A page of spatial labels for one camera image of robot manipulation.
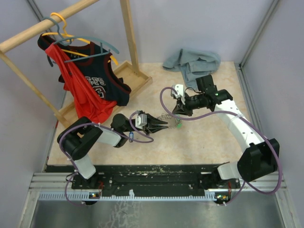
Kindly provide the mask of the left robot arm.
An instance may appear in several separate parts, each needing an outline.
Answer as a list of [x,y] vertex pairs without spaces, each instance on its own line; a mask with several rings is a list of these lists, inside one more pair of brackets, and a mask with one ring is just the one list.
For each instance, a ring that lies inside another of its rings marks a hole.
[[104,143],[115,148],[122,147],[127,141],[152,143],[154,139],[150,134],[167,128],[166,121],[144,111],[136,111],[129,118],[116,114],[110,127],[94,123],[88,117],[81,117],[58,136],[57,143],[73,164],[75,173],[81,176],[82,183],[92,189],[99,182],[96,168],[88,155],[95,143]]

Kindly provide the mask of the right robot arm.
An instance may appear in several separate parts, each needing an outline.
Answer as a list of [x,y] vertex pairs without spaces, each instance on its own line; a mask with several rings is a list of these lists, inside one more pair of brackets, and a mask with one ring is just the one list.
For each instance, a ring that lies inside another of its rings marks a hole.
[[240,112],[232,95],[226,89],[217,89],[212,75],[199,77],[196,83],[199,92],[193,96],[186,93],[183,85],[173,85],[171,96],[177,103],[172,113],[192,116],[195,109],[209,109],[222,120],[242,150],[238,161],[218,165],[210,174],[203,176],[203,188],[223,188],[231,179],[251,182],[277,171],[278,141],[266,141]]

